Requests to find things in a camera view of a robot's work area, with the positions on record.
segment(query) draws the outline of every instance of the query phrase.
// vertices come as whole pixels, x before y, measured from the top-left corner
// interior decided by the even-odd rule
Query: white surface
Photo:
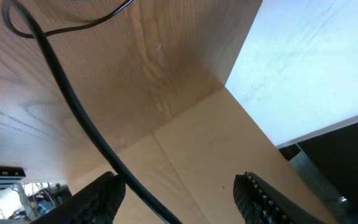
[[[264,0],[226,87],[276,146],[358,115],[358,0]]]

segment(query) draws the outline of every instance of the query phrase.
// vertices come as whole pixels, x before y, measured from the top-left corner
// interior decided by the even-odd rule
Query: wooden panel
[[[333,216],[250,116],[222,89],[155,132],[211,223],[243,223],[234,204],[236,174],[255,172],[326,223]]]
[[[45,31],[89,22],[120,3],[21,2]],[[88,114],[120,151],[222,87],[259,6],[134,1],[104,24],[49,40]],[[28,30],[15,12],[12,19]],[[35,41],[10,33],[0,10],[0,164],[45,180],[79,177],[101,160]]]
[[[200,206],[195,202],[175,168],[151,134],[121,152],[119,157],[128,164],[128,168],[145,187],[183,223],[209,223]],[[109,170],[113,171],[111,166],[104,162],[80,179],[68,179],[70,191],[73,194],[77,193]],[[114,222],[162,223],[159,217],[128,186],[125,199]]]

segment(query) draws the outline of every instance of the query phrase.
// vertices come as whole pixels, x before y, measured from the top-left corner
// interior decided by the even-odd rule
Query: black cable
[[[107,20],[111,19],[113,16],[115,16],[118,12],[121,12],[125,7],[127,7],[133,0],[125,0],[124,3],[122,3],[120,6],[117,7],[117,9],[115,9],[113,12],[103,16],[102,18],[99,19],[95,19],[93,22],[89,23],[89,24],[85,24],[85,25],[81,25],[81,26],[75,26],[75,27],[67,27],[67,28],[62,28],[62,29],[55,29],[55,30],[51,30],[48,32],[44,32],[45,37],[49,37],[51,35],[55,35],[55,34],[62,34],[65,32],[71,32],[71,31],[76,31],[76,30],[83,30],[83,29],[89,29],[92,28],[94,26],[99,25],[102,22],[106,22]],[[32,34],[25,34],[19,30],[17,30],[14,26],[13,23],[11,22],[11,16],[9,15],[9,10],[6,11],[7,15],[6,17],[4,17],[2,15],[2,18],[4,19],[4,23],[7,26],[7,28],[9,30],[11,30],[13,33],[15,33],[16,35],[19,35],[21,37],[24,38],[29,38],[29,39],[34,39],[34,36]]]
[[[49,32],[49,35],[58,34],[62,32],[68,32],[79,29],[87,29],[93,27],[97,24],[104,22],[105,20],[111,18],[127,6],[132,1],[126,1],[124,4],[121,4],[118,9],[110,13],[108,18],[102,17],[100,21],[94,21],[91,24],[64,28],[59,30],[53,30]],[[29,27],[32,35],[24,34],[18,31],[12,25],[12,22],[9,17],[9,10],[13,7],[23,18],[27,26]],[[99,150],[99,152],[104,156],[104,158],[110,163],[112,168],[125,180],[126,184],[143,200],[143,202],[149,206],[155,214],[157,214],[165,223],[181,223],[179,219],[168,210],[161,202],[159,202],[129,171],[129,169],[122,163],[118,156],[113,152],[107,142],[100,135],[99,131],[96,129],[88,115],[86,114],[84,108],[82,107],[80,101],[76,97],[70,82],[68,81],[65,72],[63,71],[62,66],[60,65],[55,52],[52,49],[52,46],[49,44],[47,36],[42,31],[41,27],[27,11],[27,9],[17,2],[16,0],[4,0],[2,2],[2,18],[4,19],[5,25],[15,34],[25,37],[25,38],[34,38],[38,45],[40,46],[41,52],[45,57],[45,60],[48,63],[49,69],[52,72],[53,77],[55,78],[57,85],[60,88],[64,98],[66,99],[67,104],[69,105],[71,111],[73,112],[75,118],[84,129],[85,133],[91,139],[93,144]]]

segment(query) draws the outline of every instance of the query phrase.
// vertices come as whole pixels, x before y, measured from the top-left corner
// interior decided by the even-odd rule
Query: white wall
[[[358,115],[358,0],[265,0],[226,87],[276,146]]]

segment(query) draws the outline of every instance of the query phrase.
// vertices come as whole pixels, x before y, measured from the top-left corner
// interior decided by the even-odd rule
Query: black wire
[[[38,186],[38,183],[35,183],[35,186],[37,186],[37,188],[38,188],[39,190],[43,190],[43,187],[44,187],[44,186],[42,185],[42,183],[41,183],[41,186],[42,186],[42,187]]]
[[[91,24],[72,27],[72,28],[64,28],[59,30],[53,30],[49,32],[49,35],[58,34],[61,32],[68,32],[73,30],[87,29],[93,26],[96,26],[105,20],[111,18],[119,11],[121,11],[125,6],[127,6],[132,1],[126,1],[121,4],[115,11],[110,13],[109,15],[102,17],[100,21],[94,21]],[[27,26],[29,27],[32,35],[24,34],[18,31],[12,25],[12,22],[9,17],[9,10],[13,7],[23,18]],[[151,210],[155,214],[157,214],[165,223],[181,223],[179,219],[168,210],[161,202],[159,202],[129,171],[129,169],[124,165],[124,163],[118,158],[118,156],[113,152],[108,143],[103,139],[102,135],[100,135],[99,131],[96,129],[88,115],[86,114],[84,108],[82,107],[80,101],[76,97],[70,82],[68,81],[65,72],[63,71],[62,66],[60,65],[55,52],[52,49],[52,46],[49,44],[47,40],[47,36],[42,31],[41,27],[35,21],[35,19],[31,16],[31,14],[27,11],[27,9],[17,2],[16,0],[4,0],[2,2],[2,18],[4,20],[5,25],[10,29],[13,33],[25,37],[25,38],[34,38],[40,49],[42,54],[45,57],[45,60],[48,63],[49,69],[52,72],[53,77],[55,78],[57,85],[60,88],[64,98],[66,99],[67,104],[69,105],[71,111],[73,112],[75,118],[84,129],[85,133],[91,139],[93,144],[99,150],[99,152],[104,156],[104,158],[110,163],[112,168],[124,179],[126,184],[143,200],[143,202],[149,206]]]
[[[67,28],[62,28],[62,29],[55,29],[55,30],[51,30],[51,31],[48,31],[48,32],[44,32],[44,35],[46,37],[49,37],[49,36],[55,35],[55,34],[62,34],[62,33],[65,33],[65,32],[71,32],[71,31],[76,31],[76,30],[83,30],[83,29],[92,28],[94,26],[97,26],[97,25],[101,24],[102,22],[106,22],[107,20],[111,19],[118,12],[121,12],[125,7],[127,7],[132,1],[133,0],[125,0],[124,3],[122,3],[120,6],[118,6],[117,9],[115,9],[113,12],[103,16],[102,18],[95,19],[93,22],[91,22],[89,24],[85,24],[85,25],[81,25],[81,26],[75,26],[75,27],[67,27]],[[34,38],[34,36],[32,34],[25,34],[25,33],[21,32],[21,31],[17,30],[13,26],[13,23],[11,21],[11,16],[9,15],[9,10],[6,11],[6,13],[7,13],[6,17],[2,16],[2,18],[4,19],[4,23],[5,23],[5,25],[7,26],[7,28],[9,30],[11,30],[16,35],[19,35],[19,36],[24,37],[24,38],[29,38],[29,39]]]

